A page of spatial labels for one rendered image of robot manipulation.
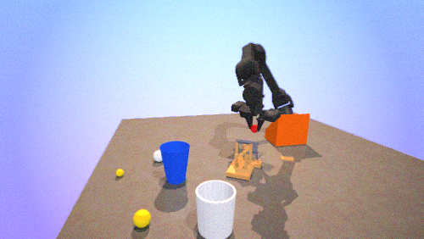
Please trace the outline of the white cup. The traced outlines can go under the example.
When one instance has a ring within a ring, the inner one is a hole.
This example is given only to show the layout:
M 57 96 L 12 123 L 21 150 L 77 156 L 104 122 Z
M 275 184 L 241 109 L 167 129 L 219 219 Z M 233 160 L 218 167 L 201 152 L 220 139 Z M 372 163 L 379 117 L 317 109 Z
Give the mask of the white cup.
M 224 181 L 206 181 L 196 189 L 198 232 L 206 239 L 232 233 L 236 189 Z

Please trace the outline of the red ball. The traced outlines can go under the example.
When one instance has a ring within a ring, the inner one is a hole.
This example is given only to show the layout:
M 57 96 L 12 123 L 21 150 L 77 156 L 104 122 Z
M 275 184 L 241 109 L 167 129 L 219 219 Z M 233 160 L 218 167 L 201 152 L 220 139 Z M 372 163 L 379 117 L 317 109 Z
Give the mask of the red ball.
M 252 131 L 253 133 L 258 132 L 258 131 L 257 131 L 257 125 L 252 125 L 252 126 L 251 126 L 251 131 Z

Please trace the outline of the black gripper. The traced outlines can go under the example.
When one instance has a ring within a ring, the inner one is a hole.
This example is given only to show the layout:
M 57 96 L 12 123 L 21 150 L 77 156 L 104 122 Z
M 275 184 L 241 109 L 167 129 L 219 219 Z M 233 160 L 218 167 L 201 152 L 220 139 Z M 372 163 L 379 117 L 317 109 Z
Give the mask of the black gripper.
M 260 95 L 260 98 L 258 100 L 260 105 L 260 113 L 259 117 L 257 118 L 258 124 L 257 124 L 257 131 L 259 132 L 260 128 L 264 124 L 265 120 L 270 122 L 275 122 L 281 117 L 281 111 L 278 109 L 270 108 L 269 110 L 263 109 L 265 105 L 263 104 L 263 98 L 265 97 L 265 94 Z M 237 101 L 232 105 L 232 112 L 238 112 L 238 110 L 241 108 L 241 106 L 245 104 L 245 102 Z M 253 118 L 252 119 L 246 119 L 248 123 L 248 127 L 251 130 L 251 126 L 253 125 Z

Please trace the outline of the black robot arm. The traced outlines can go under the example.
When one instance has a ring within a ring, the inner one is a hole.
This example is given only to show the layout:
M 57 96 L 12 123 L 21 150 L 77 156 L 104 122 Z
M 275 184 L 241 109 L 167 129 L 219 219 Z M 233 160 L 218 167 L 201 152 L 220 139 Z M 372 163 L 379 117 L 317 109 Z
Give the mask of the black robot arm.
M 243 46 L 242 50 L 242 59 L 237 63 L 235 69 L 238 84 L 244 87 L 243 99 L 246 102 L 238 110 L 240 116 L 250 120 L 260 113 L 258 100 L 264 92 L 263 78 L 272 92 L 274 108 L 280 110 L 281 114 L 293 114 L 293 101 L 287 92 L 279 87 L 271 73 L 266 63 L 265 49 L 260 44 L 249 43 Z

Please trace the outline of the blue cup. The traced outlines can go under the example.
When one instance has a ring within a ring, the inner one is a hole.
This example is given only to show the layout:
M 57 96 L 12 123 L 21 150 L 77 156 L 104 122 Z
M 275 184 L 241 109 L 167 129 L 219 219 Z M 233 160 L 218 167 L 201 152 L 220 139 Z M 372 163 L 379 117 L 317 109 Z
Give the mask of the blue cup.
M 178 185 L 185 181 L 189 148 L 186 142 L 166 142 L 159 147 L 169 184 Z

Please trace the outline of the white ball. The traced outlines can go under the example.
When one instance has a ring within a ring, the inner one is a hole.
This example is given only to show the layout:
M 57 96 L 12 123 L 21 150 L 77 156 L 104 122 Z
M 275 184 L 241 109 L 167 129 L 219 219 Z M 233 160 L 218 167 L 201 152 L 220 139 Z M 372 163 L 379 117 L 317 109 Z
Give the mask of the white ball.
M 153 159 L 154 159 L 155 161 L 157 161 L 157 162 L 162 161 L 162 157 L 161 157 L 161 153 L 160 153 L 160 151 L 156 151 L 156 152 L 153 154 Z

